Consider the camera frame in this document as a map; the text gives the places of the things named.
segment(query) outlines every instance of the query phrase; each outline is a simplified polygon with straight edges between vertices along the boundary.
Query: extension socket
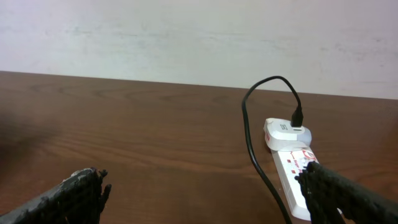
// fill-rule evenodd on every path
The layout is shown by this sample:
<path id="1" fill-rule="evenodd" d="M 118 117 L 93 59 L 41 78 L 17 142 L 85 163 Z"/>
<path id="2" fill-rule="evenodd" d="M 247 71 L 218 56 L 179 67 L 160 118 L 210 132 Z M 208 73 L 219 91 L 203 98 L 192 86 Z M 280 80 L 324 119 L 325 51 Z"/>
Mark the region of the extension socket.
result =
<path id="1" fill-rule="evenodd" d="M 318 162 L 309 147 L 312 140 L 310 130 L 303 126 L 292 128 L 290 121 L 284 119 L 268 118 L 264 132 L 292 215 L 311 220 L 300 184 L 294 179 L 309 162 Z"/>

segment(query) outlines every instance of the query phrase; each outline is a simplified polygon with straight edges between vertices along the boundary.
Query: black cable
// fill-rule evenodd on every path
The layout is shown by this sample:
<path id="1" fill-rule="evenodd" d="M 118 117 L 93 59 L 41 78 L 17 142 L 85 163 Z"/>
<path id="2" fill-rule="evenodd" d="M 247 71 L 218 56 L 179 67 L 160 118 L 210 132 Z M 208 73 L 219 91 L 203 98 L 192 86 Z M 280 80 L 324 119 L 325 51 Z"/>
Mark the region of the black cable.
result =
<path id="1" fill-rule="evenodd" d="M 249 91 L 246 93 L 246 95 L 244 96 L 243 100 L 242 100 L 242 112 L 243 112 L 243 123 L 244 123 L 244 135 L 246 137 L 246 145 L 248 147 L 248 151 L 249 151 L 249 155 L 250 155 L 250 160 L 254 165 L 254 168 L 256 168 L 257 172 L 259 173 L 259 175 L 261 176 L 261 179 L 264 181 L 264 183 L 267 185 L 268 189 L 271 191 L 272 196 L 274 196 L 276 202 L 278 203 L 278 206 L 284 216 L 285 222 L 288 224 L 291 224 L 292 221 L 290 220 L 289 214 L 287 213 L 287 210 L 285 208 L 284 203 L 282 202 L 282 200 L 280 199 L 280 196 L 278 194 L 278 192 L 276 191 L 275 187 L 272 185 L 271 181 L 268 179 L 268 177 L 266 176 L 266 174 L 264 173 L 264 171 L 262 171 L 256 156 L 254 155 L 254 151 L 253 151 L 253 146 L 251 144 L 251 137 L 250 137 L 250 127 L 249 127 L 249 118 L 248 118 L 248 112 L 246 111 L 246 100 L 249 98 L 249 95 L 251 94 L 251 92 L 253 92 L 254 89 L 257 88 L 257 86 L 268 82 L 270 80 L 274 80 L 274 79 L 280 79 L 283 82 L 286 83 L 286 85 L 290 88 L 290 90 L 292 90 L 292 93 L 294 95 L 294 97 L 296 97 L 297 100 L 297 109 L 292 117 L 292 123 L 295 122 L 294 120 L 296 119 L 295 114 L 297 112 L 299 112 L 302 116 L 301 113 L 301 101 L 300 98 L 298 96 L 298 94 L 296 93 L 296 91 L 294 90 L 293 86 L 289 83 L 289 81 L 287 81 L 284 77 L 280 77 L 280 76 L 274 76 L 274 77 L 269 77 L 266 78 L 264 80 L 261 80 L 259 82 L 257 82 L 256 84 L 254 84 Z"/>

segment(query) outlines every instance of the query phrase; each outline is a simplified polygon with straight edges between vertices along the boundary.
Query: power cord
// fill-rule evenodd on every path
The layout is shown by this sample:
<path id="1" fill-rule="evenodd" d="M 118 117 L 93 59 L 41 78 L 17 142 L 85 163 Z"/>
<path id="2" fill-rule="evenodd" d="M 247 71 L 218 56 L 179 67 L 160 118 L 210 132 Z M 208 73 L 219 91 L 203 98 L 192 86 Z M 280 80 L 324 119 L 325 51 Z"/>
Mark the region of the power cord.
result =
<path id="1" fill-rule="evenodd" d="M 294 90 L 293 86 L 289 83 L 289 81 L 287 81 L 284 77 L 281 76 L 273 76 L 273 77 L 269 77 L 266 78 L 264 80 L 261 80 L 259 82 L 257 82 L 256 84 L 254 84 L 249 91 L 246 93 L 246 95 L 244 96 L 243 100 L 242 100 L 242 112 L 243 112 L 243 123 L 244 123 L 244 135 L 246 137 L 246 145 L 248 147 L 248 151 L 249 151 L 249 155 L 250 155 L 250 160 L 254 165 L 254 168 L 256 168 L 257 173 L 261 176 L 261 179 L 264 181 L 264 183 L 267 185 L 268 189 L 271 191 L 272 196 L 274 196 L 276 202 L 278 203 L 278 206 L 284 216 L 285 222 L 287 224 L 291 224 L 292 221 L 290 220 L 289 214 L 287 213 L 287 210 L 285 208 L 284 203 L 282 202 L 282 200 L 280 199 L 280 196 L 278 194 L 278 192 L 276 191 L 275 187 L 273 186 L 273 184 L 271 183 L 271 181 L 268 179 L 268 177 L 266 176 L 266 174 L 264 173 L 264 171 L 262 171 L 256 156 L 254 155 L 254 151 L 253 151 L 253 146 L 251 144 L 251 137 L 250 137 L 250 127 L 249 127 L 249 118 L 248 118 L 248 112 L 246 111 L 246 100 L 249 98 L 250 94 L 253 92 L 253 90 L 255 90 L 257 88 L 257 86 L 268 82 L 270 80 L 274 80 L 274 79 L 280 79 L 283 82 L 286 83 L 286 85 L 290 88 L 290 90 L 292 90 L 292 93 L 294 95 L 294 97 L 296 97 L 297 100 L 297 108 L 294 111 L 293 115 L 292 115 L 292 120 L 291 120 L 291 126 L 292 127 L 301 127 L 302 123 L 303 123 L 303 113 L 302 113 L 302 108 L 301 108 L 301 101 L 300 98 L 298 96 L 298 94 L 296 93 L 296 91 Z"/>

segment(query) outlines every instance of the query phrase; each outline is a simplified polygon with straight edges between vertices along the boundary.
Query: white adapter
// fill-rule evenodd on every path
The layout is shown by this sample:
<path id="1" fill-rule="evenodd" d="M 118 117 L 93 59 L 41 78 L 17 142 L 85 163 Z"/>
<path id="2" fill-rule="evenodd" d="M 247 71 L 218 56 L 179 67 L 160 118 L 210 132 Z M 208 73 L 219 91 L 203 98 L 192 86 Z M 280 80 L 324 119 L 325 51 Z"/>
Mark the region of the white adapter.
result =
<path id="1" fill-rule="evenodd" d="M 284 119 L 268 118 L 264 132 L 292 215 L 311 220 L 300 184 L 294 179 L 309 162 L 318 162 L 310 149 L 310 130 L 304 126 L 293 128 L 290 121 Z"/>

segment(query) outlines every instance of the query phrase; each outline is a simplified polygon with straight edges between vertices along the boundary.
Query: wooden table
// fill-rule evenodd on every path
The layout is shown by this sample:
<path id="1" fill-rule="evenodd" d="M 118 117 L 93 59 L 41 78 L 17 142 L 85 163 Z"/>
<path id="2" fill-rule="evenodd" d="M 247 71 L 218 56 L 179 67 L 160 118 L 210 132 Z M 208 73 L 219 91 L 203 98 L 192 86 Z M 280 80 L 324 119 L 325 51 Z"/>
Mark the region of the wooden table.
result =
<path id="1" fill-rule="evenodd" d="M 246 91 L 1 72 L 0 213 L 97 167 L 113 184 L 101 223 L 282 223 L 247 153 Z M 398 201 L 398 101 L 300 97 L 320 163 Z M 248 102 L 254 150 L 285 204 L 262 126 L 295 106 L 278 91 Z"/>

